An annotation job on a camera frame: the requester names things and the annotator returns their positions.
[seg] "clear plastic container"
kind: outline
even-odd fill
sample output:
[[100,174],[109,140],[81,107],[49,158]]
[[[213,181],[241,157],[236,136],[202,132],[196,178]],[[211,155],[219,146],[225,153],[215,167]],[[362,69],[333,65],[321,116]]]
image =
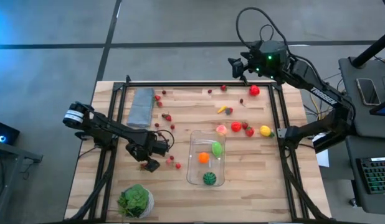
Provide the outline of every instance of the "clear plastic container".
[[[218,142],[222,147],[222,153],[215,156],[212,153],[212,145]],[[206,185],[204,183],[204,174],[212,172],[216,175],[216,181],[213,185],[221,186],[224,183],[224,155],[226,149],[226,136],[212,131],[193,131],[190,139],[190,153],[188,158],[187,181],[190,184]],[[209,162],[199,162],[200,153],[209,154]]]

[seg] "gray towel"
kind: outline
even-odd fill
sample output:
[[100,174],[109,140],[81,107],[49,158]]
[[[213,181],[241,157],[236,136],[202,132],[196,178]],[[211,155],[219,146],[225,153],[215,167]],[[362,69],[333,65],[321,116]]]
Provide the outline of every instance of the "gray towel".
[[131,104],[127,125],[145,128],[151,125],[154,89],[139,88]]

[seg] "gray floor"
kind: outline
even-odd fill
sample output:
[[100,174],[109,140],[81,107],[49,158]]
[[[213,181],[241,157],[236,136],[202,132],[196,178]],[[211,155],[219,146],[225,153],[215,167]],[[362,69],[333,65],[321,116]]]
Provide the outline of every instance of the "gray floor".
[[[104,44],[115,2],[0,0],[0,44]],[[238,41],[235,17],[246,6],[264,9],[291,41],[375,40],[385,33],[382,1],[123,0],[112,42]],[[258,39],[259,27],[265,23],[263,16],[247,12],[241,17],[241,33],[246,40]],[[357,55],[366,47],[291,47],[291,51],[310,58],[321,77],[327,78],[339,73],[339,58]],[[103,80],[124,80],[126,74],[134,80],[230,80],[227,58],[238,57],[243,50],[111,49]],[[18,146],[44,154],[43,162],[31,168],[29,180],[17,186],[9,223],[62,219],[80,147],[62,117],[71,102],[90,102],[102,55],[103,49],[0,50],[0,121],[21,131]],[[378,56],[385,57],[385,50]],[[340,79],[337,75],[327,81],[336,86]],[[304,103],[314,108],[309,94],[302,93]],[[331,154],[331,165],[346,167],[343,145],[333,152],[338,153]],[[385,223],[384,215],[364,213],[347,204],[353,196],[350,183],[338,179],[348,179],[349,171],[321,172],[333,217]]]

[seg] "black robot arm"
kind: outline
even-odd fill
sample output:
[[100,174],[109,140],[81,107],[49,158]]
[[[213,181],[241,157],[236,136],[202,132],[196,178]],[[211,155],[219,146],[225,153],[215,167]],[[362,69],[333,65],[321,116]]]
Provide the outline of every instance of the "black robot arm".
[[352,130],[354,106],[347,96],[325,83],[314,67],[305,58],[289,53],[288,47],[279,41],[256,41],[249,45],[249,52],[241,52],[247,59],[229,58],[232,65],[232,76],[246,81],[244,72],[256,73],[275,80],[279,85],[288,83],[295,88],[308,90],[325,103],[334,108],[319,121],[302,127],[291,126],[279,129],[278,137],[288,149],[296,149],[302,138],[327,132],[328,134],[315,141],[317,151],[322,151],[340,141]]
[[128,140],[126,150],[136,161],[147,161],[145,169],[150,172],[159,167],[159,162],[150,156],[153,153],[165,156],[170,148],[168,140],[160,131],[129,128],[95,112],[90,105],[79,102],[70,105],[62,122],[70,128],[82,130],[84,135],[93,137],[95,145],[99,147],[114,147],[113,142],[117,136]]

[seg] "wooden tabletop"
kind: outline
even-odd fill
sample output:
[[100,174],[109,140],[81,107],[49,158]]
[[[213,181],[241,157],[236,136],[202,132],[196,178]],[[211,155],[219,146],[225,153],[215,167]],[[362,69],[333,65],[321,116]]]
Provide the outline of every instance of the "wooden tabletop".
[[[98,82],[92,106],[96,111],[107,114],[113,82]],[[127,141],[122,139],[118,145],[115,171],[110,196],[108,222],[138,222],[123,218],[117,212],[120,193],[133,184],[141,184],[154,196],[155,206],[143,222],[273,222],[290,221],[287,195],[280,163],[277,140],[259,134],[261,125],[274,129],[269,91],[260,90],[260,95],[249,96],[247,87],[229,87],[220,91],[218,87],[164,87],[154,88],[162,97],[163,107],[153,108],[150,129],[159,123],[161,129],[170,130],[175,143],[165,157],[153,156],[161,163],[153,173],[140,171],[139,163],[125,150]],[[126,124],[128,113],[136,88],[128,88],[122,123]],[[299,90],[283,85],[285,102],[291,125],[307,123]],[[281,125],[278,95],[275,91]],[[244,99],[244,106],[239,100]],[[227,105],[233,107],[232,115],[217,114],[217,110]],[[114,118],[117,114],[116,103]],[[172,122],[165,121],[162,113],[170,113]],[[243,131],[230,131],[231,122],[245,121],[254,129],[255,134],[248,138]],[[224,124],[229,128],[226,140],[226,181],[220,187],[192,185],[187,182],[189,141],[194,130],[215,130]],[[93,147],[92,141],[82,144],[81,152]],[[94,150],[81,157],[75,171],[65,218],[74,215],[85,202],[93,189],[100,150]],[[173,155],[181,164],[181,169],[167,166],[165,160]],[[303,186],[317,207],[327,216],[330,209],[326,199],[320,170],[313,149],[300,146],[297,150]],[[103,191],[100,194],[97,216],[100,214]],[[298,216],[301,217],[299,200],[294,192]]]

